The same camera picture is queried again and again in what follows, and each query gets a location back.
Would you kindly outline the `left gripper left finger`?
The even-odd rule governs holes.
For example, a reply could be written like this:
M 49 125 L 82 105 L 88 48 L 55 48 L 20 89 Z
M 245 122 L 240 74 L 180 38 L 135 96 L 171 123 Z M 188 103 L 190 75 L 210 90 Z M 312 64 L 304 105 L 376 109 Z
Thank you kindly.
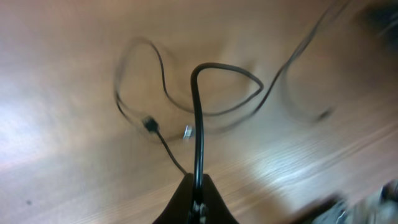
M 153 224 L 188 223 L 193 192 L 193 174 L 185 175 L 163 212 Z

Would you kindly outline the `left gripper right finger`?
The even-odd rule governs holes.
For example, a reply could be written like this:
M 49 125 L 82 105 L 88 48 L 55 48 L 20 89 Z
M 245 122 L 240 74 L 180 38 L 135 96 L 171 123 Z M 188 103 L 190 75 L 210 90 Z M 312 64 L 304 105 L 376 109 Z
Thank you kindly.
M 206 224 L 238 224 L 208 174 L 203 175 L 203 202 L 206 205 Z

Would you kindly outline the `black USB cable thin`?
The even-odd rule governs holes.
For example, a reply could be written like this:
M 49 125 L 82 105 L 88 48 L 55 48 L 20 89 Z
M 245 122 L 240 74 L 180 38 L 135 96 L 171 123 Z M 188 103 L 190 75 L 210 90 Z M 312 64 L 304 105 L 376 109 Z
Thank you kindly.
M 190 77 L 192 98 L 193 98 L 193 114 L 195 115 L 195 159 L 194 159 L 194 172 L 193 174 L 193 192 L 192 192 L 192 202 L 190 206 L 188 223 L 205 223 L 206 222 L 206 205 L 203 202 L 203 166 L 204 166 L 204 142 L 205 142 L 205 134 L 204 134 L 204 125 L 203 125 L 203 112 L 201 108 L 200 94 L 198 89 L 198 75 L 202 70 L 214 68 L 220 70 L 228 70 L 240 73 L 245 75 L 255 81 L 259 85 L 259 91 L 261 92 L 264 89 L 264 85 L 261 81 L 258 80 L 253 74 L 248 71 L 235 67 L 232 65 L 227 65 L 223 63 L 202 63 L 199 64 L 193 70 Z M 174 155 L 171 153 L 165 139 L 162 137 L 159 131 L 159 125 L 157 121 L 148 116 L 142 119 L 142 124 L 144 128 L 150 132 L 157 135 L 157 137 L 162 142 L 165 147 L 167 153 L 169 154 L 171 160 L 177 166 L 178 169 L 183 173 L 183 175 L 187 175 L 188 172 L 182 168 L 182 166 L 177 162 L 174 158 Z

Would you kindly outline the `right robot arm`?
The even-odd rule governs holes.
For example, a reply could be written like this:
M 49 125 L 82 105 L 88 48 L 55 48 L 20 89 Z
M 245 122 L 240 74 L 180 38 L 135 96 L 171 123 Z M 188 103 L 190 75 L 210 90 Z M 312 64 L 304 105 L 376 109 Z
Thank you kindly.
M 383 47 L 397 54 L 397 0 L 369 1 L 354 20 Z

